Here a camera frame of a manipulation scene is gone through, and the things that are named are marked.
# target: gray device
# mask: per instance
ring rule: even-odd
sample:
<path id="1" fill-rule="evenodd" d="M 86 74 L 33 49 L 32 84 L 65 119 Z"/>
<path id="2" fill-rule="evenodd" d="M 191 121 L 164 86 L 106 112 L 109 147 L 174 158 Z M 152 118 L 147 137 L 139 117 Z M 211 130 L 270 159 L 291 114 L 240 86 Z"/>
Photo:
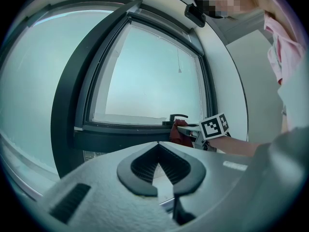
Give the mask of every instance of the gray device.
<path id="1" fill-rule="evenodd" d="M 264 229 L 288 209 L 308 178 L 308 135 L 309 128 L 280 135 L 259 146 L 253 158 L 167 142 L 137 145 L 84 163 L 38 205 L 50 214 L 55 231 Z M 158 163 L 173 184 L 172 218 L 151 184 Z"/>

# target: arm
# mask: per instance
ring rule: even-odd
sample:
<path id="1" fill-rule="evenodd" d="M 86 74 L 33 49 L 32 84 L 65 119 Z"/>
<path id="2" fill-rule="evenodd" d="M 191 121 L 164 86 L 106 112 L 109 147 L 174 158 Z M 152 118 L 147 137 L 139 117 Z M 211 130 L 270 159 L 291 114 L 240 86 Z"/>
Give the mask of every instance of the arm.
<path id="1" fill-rule="evenodd" d="M 223 136 L 208 140 L 212 147 L 218 148 L 227 154 L 252 157 L 260 144 L 249 143 L 235 138 Z"/>

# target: window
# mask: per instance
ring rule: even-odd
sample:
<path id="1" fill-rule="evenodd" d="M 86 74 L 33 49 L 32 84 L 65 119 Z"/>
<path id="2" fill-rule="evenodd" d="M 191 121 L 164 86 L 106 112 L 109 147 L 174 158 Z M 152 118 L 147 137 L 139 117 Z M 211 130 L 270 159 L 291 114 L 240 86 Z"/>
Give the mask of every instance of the window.
<path id="1" fill-rule="evenodd" d="M 198 57 L 171 37 L 132 22 L 117 38 L 96 83 L 90 120 L 162 125 L 170 114 L 197 123 L 205 114 Z"/>
<path id="2" fill-rule="evenodd" d="M 0 76 L 2 156 L 37 194 L 59 176 L 51 146 L 51 111 L 61 74 L 87 33 L 111 10 L 55 9 L 26 28 L 12 47 Z"/>

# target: black vent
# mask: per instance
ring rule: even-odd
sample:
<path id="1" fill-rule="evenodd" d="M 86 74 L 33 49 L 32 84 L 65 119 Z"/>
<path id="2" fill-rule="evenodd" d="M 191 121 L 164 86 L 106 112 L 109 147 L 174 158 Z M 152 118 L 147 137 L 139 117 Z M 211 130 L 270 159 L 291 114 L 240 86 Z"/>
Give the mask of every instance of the black vent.
<path id="1" fill-rule="evenodd" d="M 50 214 L 63 223 L 67 223 L 80 205 L 90 186 L 77 184 L 61 201 L 58 203 Z"/>
<path id="2" fill-rule="evenodd" d="M 190 164 L 161 145 L 159 147 L 160 165 L 169 181 L 175 185 L 190 173 Z"/>
<path id="3" fill-rule="evenodd" d="M 135 159 L 132 162 L 131 170 L 138 178 L 152 184 L 157 165 L 157 150 L 153 148 Z"/>
<path id="4" fill-rule="evenodd" d="M 168 144 L 152 143 L 124 158 L 118 164 L 117 176 L 134 194 L 156 197 L 157 189 L 152 182 L 158 163 L 173 184 L 175 198 L 193 193 L 206 175 L 206 169 L 198 159 Z"/>

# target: window handle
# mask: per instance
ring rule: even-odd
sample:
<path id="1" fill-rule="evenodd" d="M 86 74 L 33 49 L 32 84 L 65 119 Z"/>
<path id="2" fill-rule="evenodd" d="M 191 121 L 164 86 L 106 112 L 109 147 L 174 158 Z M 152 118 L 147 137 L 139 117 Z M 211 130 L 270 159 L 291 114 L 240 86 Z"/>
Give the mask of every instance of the window handle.
<path id="1" fill-rule="evenodd" d="M 184 114 L 171 114 L 169 116 L 169 121 L 162 121 L 162 125 L 163 126 L 170 126 L 170 125 L 172 126 L 174 124 L 174 120 L 175 120 L 176 116 L 188 118 L 188 116 L 184 115 Z"/>

